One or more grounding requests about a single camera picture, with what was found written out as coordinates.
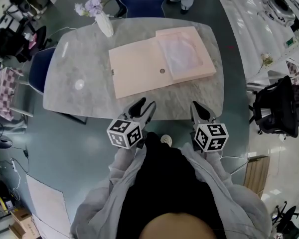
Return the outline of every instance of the white vase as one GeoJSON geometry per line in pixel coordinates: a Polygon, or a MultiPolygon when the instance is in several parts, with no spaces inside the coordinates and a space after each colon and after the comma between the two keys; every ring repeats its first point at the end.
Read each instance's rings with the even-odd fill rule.
{"type": "Polygon", "coordinates": [[[104,12],[97,14],[95,16],[95,21],[99,25],[101,31],[106,35],[106,37],[111,37],[114,34],[112,23],[109,17],[107,17],[104,12]]]}

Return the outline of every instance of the gray marble table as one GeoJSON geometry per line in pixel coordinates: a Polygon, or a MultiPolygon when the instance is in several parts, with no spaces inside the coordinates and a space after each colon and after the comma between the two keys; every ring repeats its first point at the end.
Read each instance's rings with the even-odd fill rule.
{"type": "Polygon", "coordinates": [[[107,38],[97,24],[64,34],[53,54],[46,77],[43,107],[47,110],[97,118],[117,118],[134,100],[156,101],[154,120],[190,119],[192,101],[202,102],[220,116],[224,100],[221,56],[212,29],[204,24],[170,18],[113,20],[114,36],[107,38]],[[216,74],[116,99],[109,50],[152,38],[160,29],[195,26],[216,68],[216,74]],[[82,89],[75,87],[84,81],[82,89]]]}

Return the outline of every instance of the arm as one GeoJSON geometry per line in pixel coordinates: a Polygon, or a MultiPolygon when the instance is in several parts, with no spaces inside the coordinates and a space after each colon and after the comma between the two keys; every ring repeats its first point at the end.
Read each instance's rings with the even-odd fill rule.
{"type": "Polygon", "coordinates": [[[272,222],[264,202],[250,189],[232,183],[231,175],[225,171],[220,162],[220,155],[217,152],[206,154],[206,160],[223,181],[232,199],[247,213],[255,228],[262,231],[265,237],[269,237],[272,222]]]}
{"type": "Polygon", "coordinates": [[[126,169],[133,161],[135,152],[136,149],[127,150],[121,148],[115,154],[114,162],[109,166],[109,176],[99,182],[97,186],[87,194],[83,203],[79,205],[71,225],[71,238],[77,238],[77,227],[79,225],[87,225],[95,214],[104,207],[114,185],[123,177],[126,169]]]}

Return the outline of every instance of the gray floor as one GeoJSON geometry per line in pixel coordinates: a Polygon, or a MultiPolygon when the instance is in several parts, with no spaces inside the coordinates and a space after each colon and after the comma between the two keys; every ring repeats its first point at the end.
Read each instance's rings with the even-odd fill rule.
{"type": "MultiPolygon", "coordinates": [[[[78,28],[94,22],[93,18],[78,16],[74,3],[86,0],[58,0],[50,6],[37,27],[46,25],[48,35],[63,27],[78,28]]],[[[105,6],[105,12],[113,15],[118,9],[114,0],[105,6]]],[[[180,6],[164,6],[166,17],[187,19],[212,27],[220,49],[224,68],[225,97],[221,122],[226,124],[229,140],[224,156],[245,156],[249,140],[248,102],[245,77],[239,50],[229,21],[219,0],[195,0],[187,15],[179,13],[180,6]]],[[[58,40],[68,29],[52,36],[58,40]]],[[[24,65],[28,72],[30,63],[24,65]]],[[[42,96],[27,86],[18,89],[16,106],[33,111],[28,120],[25,134],[9,135],[15,147],[27,147],[30,159],[29,175],[39,181],[63,191],[70,220],[73,220],[78,204],[86,193],[108,174],[108,165],[113,161],[116,148],[111,146],[106,134],[108,119],[89,118],[86,125],[72,122],[42,107],[42,96]]],[[[147,129],[171,135],[175,147],[190,140],[192,125],[189,120],[152,121],[147,129]]],[[[0,160],[16,158],[25,169],[27,162],[21,150],[0,150],[0,160]]],[[[234,170],[239,162],[224,163],[228,171],[234,170]]],[[[17,186],[18,176],[3,163],[1,170],[6,183],[17,186]]],[[[25,173],[21,174],[19,192],[21,199],[35,213],[25,173]]],[[[235,174],[234,182],[243,183],[244,171],[235,174]]]]}

